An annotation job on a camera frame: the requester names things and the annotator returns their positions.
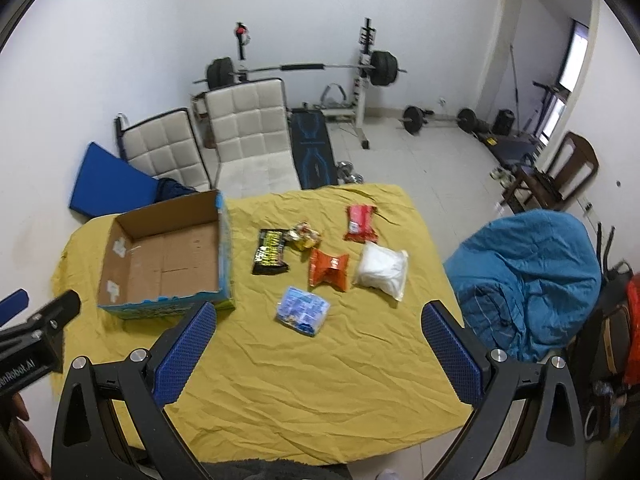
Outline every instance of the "open cardboard box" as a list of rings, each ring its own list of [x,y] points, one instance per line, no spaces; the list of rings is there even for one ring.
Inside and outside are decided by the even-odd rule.
[[[233,309],[231,236],[222,195],[194,193],[117,216],[98,306],[123,319],[176,316],[209,301]]]

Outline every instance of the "human hand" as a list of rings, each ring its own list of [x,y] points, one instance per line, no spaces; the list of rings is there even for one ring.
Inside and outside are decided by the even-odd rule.
[[[20,442],[22,443],[22,447],[27,455],[31,468],[42,478],[42,480],[51,480],[51,468],[44,459],[44,455],[42,454],[38,441],[22,422],[23,420],[25,422],[29,420],[29,412],[20,394],[15,394],[12,397],[12,405],[14,415],[17,417],[16,425],[18,435],[20,436]]]

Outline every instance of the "wooden chair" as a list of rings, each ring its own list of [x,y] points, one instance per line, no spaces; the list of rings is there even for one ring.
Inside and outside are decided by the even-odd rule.
[[[573,151],[556,176],[552,177],[560,155],[567,146]],[[584,167],[590,168],[591,171],[567,195],[562,194],[562,188],[571,184]],[[525,204],[535,198],[540,207],[544,209],[562,211],[593,180],[599,167],[598,159],[589,141],[573,132],[567,132],[551,161],[551,165],[544,173],[527,166],[518,167],[515,173],[516,180],[502,194],[501,204],[505,205],[513,197],[516,190],[524,189],[530,191]]]

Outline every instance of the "wrinkled yellow fabric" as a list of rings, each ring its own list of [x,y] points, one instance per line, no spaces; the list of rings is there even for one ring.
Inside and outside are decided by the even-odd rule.
[[[310,338],[274,321],[289,285],[307,289],[308,252],[285,249],[290,271],[251,274],[258,230],[308,221],[321,249],[350,256],[354,276],[363,245],[342,240],[345,208],[378,207],[379,243],[409,253],[404,300],[350,285],[320,285],[331,303]],[[196,457],[206,462],[288,458],[309,464],[351,462],[409,447],[461,426],[460,403],[420,331],[430,300],[462,320],[436,247],[409,197],[396,186],[328,187],[229,200],[236,310],[218,329],[180,399],[166,407]],[[52,279],[56,294],[72,288],[82,310],[65,330],[65,363],[86,355],[95,364],[149,348],[175,319],[121,321],[96,307],[101,260],[113,216],[91,220],[70,238]],[[54,377],[57,391],[63,378]],[[124,404],[116,406],[131,444],[139,439]]]

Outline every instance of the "metal screw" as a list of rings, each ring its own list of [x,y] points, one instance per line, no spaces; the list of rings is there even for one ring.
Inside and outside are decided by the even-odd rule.
[[[146,350],[144,348],[138,348],[137,350],[134,350],[133,352],[131,352],[131,355],[129,356],[129,359],[131,359],[135,363],[139,363],[140,361],[143,361],[145,358],[146,358]]]
[[[554,355],[551,358],[551,364],[555,368],[564,368],[565,362],[564,362],[564,359],[562,359],[561,357]]]
[[[494,348],[491,350],[491,359],[498,361],[499,363],[503,363],[507,360],[507,352],[499,348]]]
[[[84,368],[84,365],[86,364],[86,357],[76,357],[74,359],[74,361],[71,363],[72,367],[75,368],[76,370],[79,370],[80,368]]]

